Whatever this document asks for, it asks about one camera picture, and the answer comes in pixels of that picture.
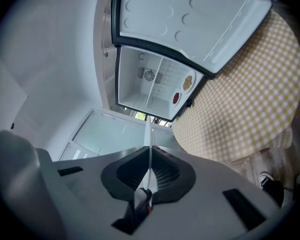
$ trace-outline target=yellow checkered fabric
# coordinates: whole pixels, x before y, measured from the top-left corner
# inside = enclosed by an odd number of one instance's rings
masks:
[[[172,123],[173,133],[190,154],[235,161],[269,147],[290,126],[299,99],[300,48],[271,10],[192,108]]]

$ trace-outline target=checkered tablecloth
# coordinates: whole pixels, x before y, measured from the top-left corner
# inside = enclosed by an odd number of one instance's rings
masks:
[[[288,128],[300,99],[300,48],[270,11],[253,36],[172,123],[188,153],[234,161],[269,147]]]

